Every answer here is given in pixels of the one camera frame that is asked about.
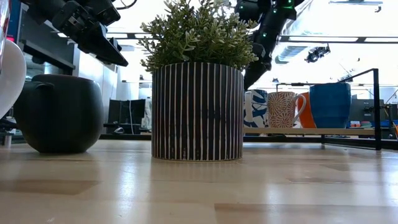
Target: black ceramic vase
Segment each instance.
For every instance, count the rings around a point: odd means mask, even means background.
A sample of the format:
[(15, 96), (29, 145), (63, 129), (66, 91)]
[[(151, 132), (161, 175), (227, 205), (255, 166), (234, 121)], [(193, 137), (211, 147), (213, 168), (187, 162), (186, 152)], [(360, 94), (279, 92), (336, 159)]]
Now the black ceramic vase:
[(100, 86), (68, 75), (37, 75), (14, 105), (18, 128), (41, 153), (71, 154), (100, 137), (104, 108)]
[(152, 155), (178, 161), (242, 157), (243, 76), (213, 63), (167, 65), (153, 76)]

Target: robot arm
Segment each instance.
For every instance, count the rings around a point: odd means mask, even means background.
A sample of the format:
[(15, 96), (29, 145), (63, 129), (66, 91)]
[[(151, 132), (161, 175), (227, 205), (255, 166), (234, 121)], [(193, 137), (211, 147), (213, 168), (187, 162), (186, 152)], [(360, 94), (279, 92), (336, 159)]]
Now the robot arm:
[(106, 38), (106, 26), (120, 20), (115, 0), (21, 0), (28, 14), (39, 24), (50, 21), (70, 37), (84, 53), (95, 54), (104, 63), (127, 66), (116, 39)]
[(296, 20), (295, 6), (303, 0), (238, 0), (235, 12), (242, 21), (257, 21), (259, 29), (252, 35), (253, 52), (259, 58), (251, 63), (244, 76), (244, 89), (247, 90), (260, 77), (271, 70), (272, 52), (277, 38), (288, 19)]

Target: black and white striped planter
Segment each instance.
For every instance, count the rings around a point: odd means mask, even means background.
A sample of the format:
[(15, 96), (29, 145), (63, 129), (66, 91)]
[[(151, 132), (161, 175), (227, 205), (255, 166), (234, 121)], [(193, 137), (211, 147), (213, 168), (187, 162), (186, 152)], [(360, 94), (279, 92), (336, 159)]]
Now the black and white striped planter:
[(152, 155), (178, 161), (242, 157), (243, 76), (213, 63), (166, 65), (153, 75)]

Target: table surface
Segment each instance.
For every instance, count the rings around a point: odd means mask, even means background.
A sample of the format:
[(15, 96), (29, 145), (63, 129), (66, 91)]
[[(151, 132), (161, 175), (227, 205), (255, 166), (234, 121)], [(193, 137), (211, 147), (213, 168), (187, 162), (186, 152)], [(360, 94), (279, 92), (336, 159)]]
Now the table surface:
[(320, 144), (245, 144), (229, 162), (151, 158), (148, 141), (87, 153), (0, 148), (11, 223), (398, 223), (398, 155)]

